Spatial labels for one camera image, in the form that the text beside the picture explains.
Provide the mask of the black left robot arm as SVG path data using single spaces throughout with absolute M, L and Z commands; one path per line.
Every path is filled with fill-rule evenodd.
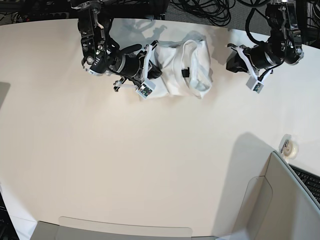
M 245 21 L 245 32 L 254 46 L 236 46 L 229 43 L 227 46 L 235 51 L 235 55 L 226 63 L 228 71 L 247 73 L 262 82 L 283 63 L 295 65 L 304 57 L 302 32 L 293 0 L 257 0 L 250 3 L 240 0 L 239 3 L 250 7 Z M 266 7 L 262 16 L 270 27 L 267 41 L 255 39 L 250 32 L 251 20 L 254 13 L 260 13 L 260 7 Z

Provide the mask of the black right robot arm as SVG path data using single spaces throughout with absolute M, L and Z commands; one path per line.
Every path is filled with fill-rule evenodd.
M 156 88 L 152 82 L 162 71 L 151 61 L 158 41 L 142 46 L 134 44 L 125 48 L 111 37 L 115 18 L 163 20 L 169 5 L 167 0 L 72 0 L 71 8 L 77 10 L 77 28 L 81 35 L 83 59 L 86 72 L 102 76 L 114 74 L 120 80 L 113 84 L 118 92 L 129 87 L 143 98 Z

